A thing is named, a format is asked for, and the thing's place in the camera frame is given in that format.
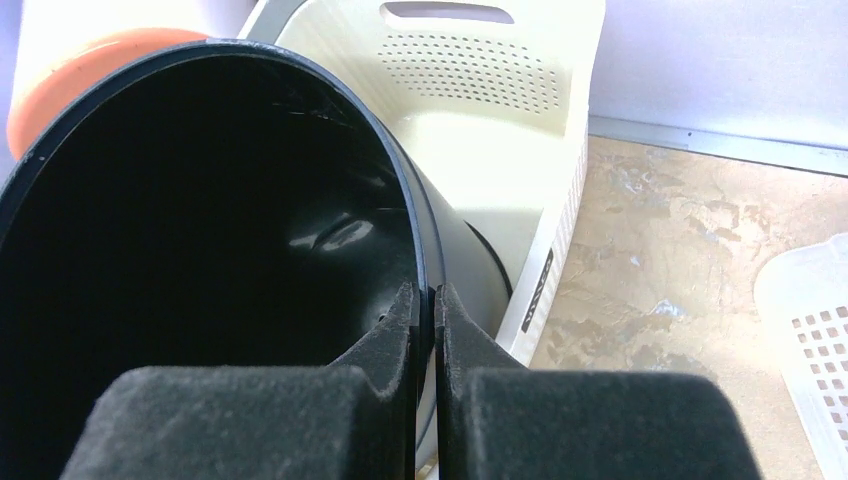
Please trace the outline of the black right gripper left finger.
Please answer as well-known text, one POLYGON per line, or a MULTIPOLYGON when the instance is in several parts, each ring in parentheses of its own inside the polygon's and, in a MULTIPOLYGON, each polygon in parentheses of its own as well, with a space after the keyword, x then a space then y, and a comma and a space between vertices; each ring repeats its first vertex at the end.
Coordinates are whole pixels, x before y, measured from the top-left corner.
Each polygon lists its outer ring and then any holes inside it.
POLYGON ((324 367, 143 367, 98 399, 66 479, 411 479, 419 292, 324 367))

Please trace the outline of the white lattice plastic basket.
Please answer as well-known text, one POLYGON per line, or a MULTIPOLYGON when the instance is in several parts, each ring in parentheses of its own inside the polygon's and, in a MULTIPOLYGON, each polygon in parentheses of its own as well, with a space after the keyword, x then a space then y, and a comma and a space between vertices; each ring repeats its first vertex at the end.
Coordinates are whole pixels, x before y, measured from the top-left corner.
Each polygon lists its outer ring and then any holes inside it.
POLYGON ((847 477, 847 234, 779 254, 753 289, 825 479, 847 477))

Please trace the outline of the black cylindrical bucket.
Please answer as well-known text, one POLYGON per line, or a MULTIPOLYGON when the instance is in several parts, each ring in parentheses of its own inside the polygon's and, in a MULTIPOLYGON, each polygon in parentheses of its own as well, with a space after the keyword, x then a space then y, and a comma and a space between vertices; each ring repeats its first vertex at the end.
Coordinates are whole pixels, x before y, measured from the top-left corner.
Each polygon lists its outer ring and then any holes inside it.
POLYGON ((326 365, 438 286, 495 333, 491 244, 343 82, 247 41, 99 81, 1 190, 1 475, 54 479, 96 398, 145 366, 326 365))

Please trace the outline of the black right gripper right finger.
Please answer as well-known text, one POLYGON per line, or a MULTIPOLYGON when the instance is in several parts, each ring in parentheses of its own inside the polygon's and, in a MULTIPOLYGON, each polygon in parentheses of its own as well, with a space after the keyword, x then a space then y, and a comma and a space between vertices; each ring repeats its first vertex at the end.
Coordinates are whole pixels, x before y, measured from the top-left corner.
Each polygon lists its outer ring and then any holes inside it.
POLYGON ((757 479, 728 399, 680 373, 531 370, 435 298, 444 479, 757 479))

